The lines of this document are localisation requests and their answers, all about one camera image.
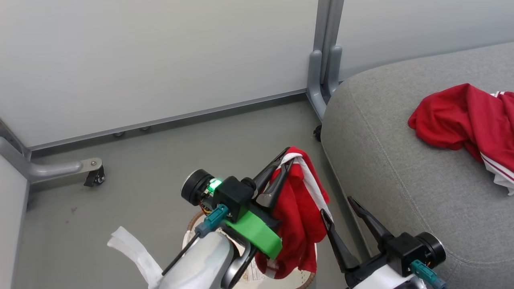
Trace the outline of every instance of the green 3d-printed part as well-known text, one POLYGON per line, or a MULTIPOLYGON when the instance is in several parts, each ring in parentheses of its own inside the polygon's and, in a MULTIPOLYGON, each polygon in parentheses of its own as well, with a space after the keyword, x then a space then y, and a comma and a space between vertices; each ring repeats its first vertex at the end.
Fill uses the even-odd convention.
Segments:
POLYGON ((228 220, 225 220, 225 223, 271 259, 276 259, 282 250, 280 237, 250 211, 241 216, 237 223, 231 223, 228 220))

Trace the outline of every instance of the gray upholstery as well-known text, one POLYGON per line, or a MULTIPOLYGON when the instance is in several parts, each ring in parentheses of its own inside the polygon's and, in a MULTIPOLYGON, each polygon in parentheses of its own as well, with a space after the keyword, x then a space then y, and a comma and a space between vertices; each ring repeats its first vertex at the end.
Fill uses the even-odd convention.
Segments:
MULTIPOLYGON (((514 43, 360 73, 330 100, 322 143, 345 195, 393 234, 436 235, 452 289, 514 288, 514 196, 466 150, 430 147, 407 120, 427 95, 462 83, 514 91, 514 43)), ((373 253, 376 242, 359 223, 373 253)))

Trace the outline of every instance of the white wall panel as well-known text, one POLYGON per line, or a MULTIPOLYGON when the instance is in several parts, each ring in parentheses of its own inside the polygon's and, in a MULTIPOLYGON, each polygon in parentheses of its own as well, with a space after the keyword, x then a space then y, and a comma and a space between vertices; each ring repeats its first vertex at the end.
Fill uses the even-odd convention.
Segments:
POLYGON ((9 289, 25 213, 27 180, 0 156, 0 288, 9 289))
POLYGON ((384 64, 514 41, 512 0, 345 0, 339 78, 384 64))
POLYGON ((0 118, 33 147, 305 88, 317 0, 0 7, 0 118))

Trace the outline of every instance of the black wheel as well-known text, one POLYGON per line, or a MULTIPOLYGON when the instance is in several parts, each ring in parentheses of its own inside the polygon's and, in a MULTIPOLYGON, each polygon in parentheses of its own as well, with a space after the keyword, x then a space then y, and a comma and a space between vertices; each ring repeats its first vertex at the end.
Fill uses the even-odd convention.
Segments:
POLYGON ((316 127, 316 129, 314 130, 314 138, 321 142, 321 124, 319 126, 316 127))
POLYGON ((99 186, 99 185, 103 184, 104 181, 105 181, 105 171, 103 169, 103 166, 101 166, 98 170, 89 172, 84 185, 86 187, 99 186))
POLYGON ((113 134, 113 136, 114 137, 122 137, 124 134, 125 134, 125 132, 119 132, 119 133, 113 134))

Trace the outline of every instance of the green led light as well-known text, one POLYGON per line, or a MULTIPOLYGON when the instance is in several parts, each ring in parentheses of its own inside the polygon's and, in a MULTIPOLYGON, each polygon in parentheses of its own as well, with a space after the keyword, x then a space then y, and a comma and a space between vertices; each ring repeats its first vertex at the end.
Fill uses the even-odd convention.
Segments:
POLYGON ((221 185, 222 181, 219 179, 214 179, 211 184, 209 185, 209 191, 214 192, 214 190, 221 185))

